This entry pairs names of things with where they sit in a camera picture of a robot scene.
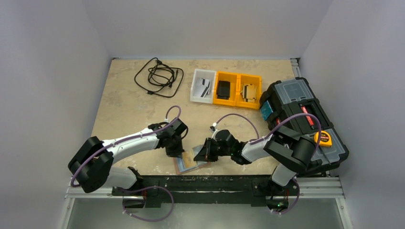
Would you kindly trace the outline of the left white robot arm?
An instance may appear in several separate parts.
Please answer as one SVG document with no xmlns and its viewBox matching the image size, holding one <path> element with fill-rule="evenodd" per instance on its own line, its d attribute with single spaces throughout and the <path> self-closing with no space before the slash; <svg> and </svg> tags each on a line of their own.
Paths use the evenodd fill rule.
<svg viewBox="0 0 405 229">
<path fill-rule="evenodd" d="M 92 193 L 101 187 L 118 187 L 130 195 L 142 190 L 142 177 L 133 168 L 115 167 L 114 164 L 144 151 L 163 148 L 168 157 L 180 157 L 184 152 L 182 139 L 188 133 L 187 125 L 180 119 L 170 123 L 150 124 L 147 128 L 121 138 L 87 139 L 68 163 L 73 175 L 72 187 L 81 187 Z"/>
</svg>

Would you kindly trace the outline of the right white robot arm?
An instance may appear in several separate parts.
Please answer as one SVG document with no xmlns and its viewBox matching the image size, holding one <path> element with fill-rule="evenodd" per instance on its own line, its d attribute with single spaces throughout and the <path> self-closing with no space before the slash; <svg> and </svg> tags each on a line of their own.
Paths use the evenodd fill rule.
<svg viewBox="0 0 405 229">
<path fill-rule="evenodd" d="M 239 165 L 248 165 L 271 156 L 279 165 L 272 172 L 268 188 L 272 193 L 280 194 L 291 179 L 307 171 L 316 149 L 317 144 L 312 138 L 285 126 L 257 142 L 238 141 L 224 129 L 205 140 L 194 161 L 216 162 L 219 157 L 228 156 Z"/>
</svg>

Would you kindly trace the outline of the pink leather card holder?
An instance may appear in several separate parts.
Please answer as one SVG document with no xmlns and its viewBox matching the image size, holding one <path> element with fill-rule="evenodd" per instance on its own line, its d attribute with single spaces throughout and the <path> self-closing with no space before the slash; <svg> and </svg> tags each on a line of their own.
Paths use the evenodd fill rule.
<svg viewBox="0 0 405 229">
<path fill-rule="evenodd" d="M 185 174 L 203 167 L 209 167 L 211 165 L 210 162 L 194 161 L 194 157 L 200 152 L 202 147 L 202 145 L 195 146 L 192 149 L 183 152 L 180 158 L 173 158 L 174 168 L 177 175 Z"/>
</svg>

